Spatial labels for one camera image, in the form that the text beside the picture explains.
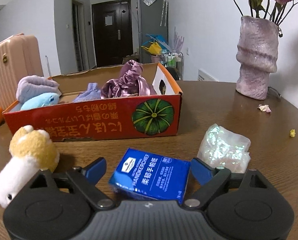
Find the dark entrance door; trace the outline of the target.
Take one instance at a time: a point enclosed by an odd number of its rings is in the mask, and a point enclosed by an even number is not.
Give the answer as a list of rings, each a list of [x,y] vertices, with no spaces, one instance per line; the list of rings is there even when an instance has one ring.
[[[120,65],[133,54],[131,0],[92,4],[97,67]]]

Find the blue handkerchief tissue pack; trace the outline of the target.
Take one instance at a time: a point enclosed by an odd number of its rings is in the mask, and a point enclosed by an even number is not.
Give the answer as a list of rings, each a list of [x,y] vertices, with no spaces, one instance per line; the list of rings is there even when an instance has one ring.
[[[190,162],[129,148],[109,185],[117,193],[138,200],[176,200],[182,204]]]

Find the yellow crumbs on table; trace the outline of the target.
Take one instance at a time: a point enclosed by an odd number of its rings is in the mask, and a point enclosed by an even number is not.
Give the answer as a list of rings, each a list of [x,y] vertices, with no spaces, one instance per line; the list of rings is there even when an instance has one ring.
[[[291,130],[290,130],[289,137],[294,138],[294,137],[297,136],[297,135],[298,135],[298,133],[296,132],[295,129],[291,129]]]

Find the light blue plush toy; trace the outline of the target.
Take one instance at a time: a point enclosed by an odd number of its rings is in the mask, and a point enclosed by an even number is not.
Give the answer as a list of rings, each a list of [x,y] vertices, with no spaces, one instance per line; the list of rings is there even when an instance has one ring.
[[[25,103],[23,103],[20,110],[26,111],[35,108],[56,105],[59,102],[59,98],[60,96],[57,93],[43,93],[27,100]]]

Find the pink ribbed suitcase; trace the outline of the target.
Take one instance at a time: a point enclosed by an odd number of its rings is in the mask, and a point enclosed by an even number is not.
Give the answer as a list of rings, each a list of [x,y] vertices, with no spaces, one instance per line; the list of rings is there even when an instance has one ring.
[[[23,33],[0,42],[0,107],[6,109],[16,100],[18,82],[26,76],[42,76],[38,40]]]

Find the pink textured vase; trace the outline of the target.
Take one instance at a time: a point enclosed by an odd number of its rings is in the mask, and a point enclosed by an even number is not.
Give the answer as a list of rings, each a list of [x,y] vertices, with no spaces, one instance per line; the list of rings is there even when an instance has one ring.
[[[267,97],[269,75],[277,71],[278,26],[263,18],[241,17],[237,61],[240,76],[236,90],[256,100]]]

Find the red cardboard pumpkin box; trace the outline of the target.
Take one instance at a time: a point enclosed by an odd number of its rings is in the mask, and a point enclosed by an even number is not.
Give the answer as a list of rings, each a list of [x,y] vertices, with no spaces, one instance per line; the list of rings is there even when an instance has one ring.
[[[121,66],[104,67],[54,76],[61,92],[57,105],[24,111],[16,101],[4,111],[5,122],[11,133],[26,125],[44,129],[52,141],[176,135],[182,90],[160,63],[143,65],[142,76],[152,84],[155,95],[73,102],[89,83],[103,86],[108,80],[118,77],[120,69]]]

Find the brown cardboard box on floor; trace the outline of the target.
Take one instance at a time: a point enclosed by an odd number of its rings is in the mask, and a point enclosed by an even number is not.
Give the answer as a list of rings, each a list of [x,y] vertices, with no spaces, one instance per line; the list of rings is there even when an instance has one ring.
[[[134,61],[139,61],[139,55],[128,55],[123,58],[122,60],[122,65],[126,64],[128,61],[134,60]]]

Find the fallen pink petal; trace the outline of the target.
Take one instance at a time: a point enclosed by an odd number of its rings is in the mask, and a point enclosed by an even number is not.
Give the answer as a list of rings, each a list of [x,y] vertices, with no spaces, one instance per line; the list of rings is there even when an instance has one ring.
[[[270,109],[269,105],[259,105],[258,109],[261,112],[271,113],[271,109]]]

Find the iridescent plastic bag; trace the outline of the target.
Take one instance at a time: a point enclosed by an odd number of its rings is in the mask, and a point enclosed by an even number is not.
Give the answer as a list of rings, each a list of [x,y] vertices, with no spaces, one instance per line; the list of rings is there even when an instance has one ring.
[[[217,124],[211,125],[199,146],[197,158],[212,168],[223,166],[245,173],[250,162],[250,139]]]

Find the purple satin scrunchie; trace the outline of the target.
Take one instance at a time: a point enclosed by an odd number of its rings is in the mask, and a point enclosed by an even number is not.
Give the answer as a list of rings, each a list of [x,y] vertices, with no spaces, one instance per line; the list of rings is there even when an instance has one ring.
[[[156,95],[153,86],[142,77],[143,67],[135,60],[125,63],[117,79],[108,80],[101,88],[101,99]]]

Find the white yellow plush toy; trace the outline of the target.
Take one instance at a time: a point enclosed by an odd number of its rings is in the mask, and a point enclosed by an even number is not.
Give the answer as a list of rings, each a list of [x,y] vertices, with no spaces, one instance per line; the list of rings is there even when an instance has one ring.
[[[54,172],[60,153],[43,129],[20,127],[13,135],[10,161],[0,172],[0,206],[6,208],[39,170]]]

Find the glasses behind vase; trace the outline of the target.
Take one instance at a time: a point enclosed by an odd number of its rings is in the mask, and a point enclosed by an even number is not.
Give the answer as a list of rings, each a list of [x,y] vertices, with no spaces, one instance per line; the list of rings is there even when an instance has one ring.
[[[267,95],[275,96],[278,99],[281,99],[282,95],[275,88],[269,86],[267,90]]]

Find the cluttered utility cart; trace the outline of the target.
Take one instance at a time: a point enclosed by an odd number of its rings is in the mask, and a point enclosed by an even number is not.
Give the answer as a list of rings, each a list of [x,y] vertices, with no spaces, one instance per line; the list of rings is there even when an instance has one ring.
[[[162,50],[160,54],[160,63],[167,69],[167,71],[176,81],[183,79],[183,53]]]

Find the lavender knitted cloth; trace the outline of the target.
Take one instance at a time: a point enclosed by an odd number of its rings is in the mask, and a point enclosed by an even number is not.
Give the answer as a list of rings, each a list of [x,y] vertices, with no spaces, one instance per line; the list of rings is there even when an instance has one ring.
[[[101,98],[101,90],[97,83],[88,83],[87,90],[79,94],[74,100],[74,103],[94,101]]]

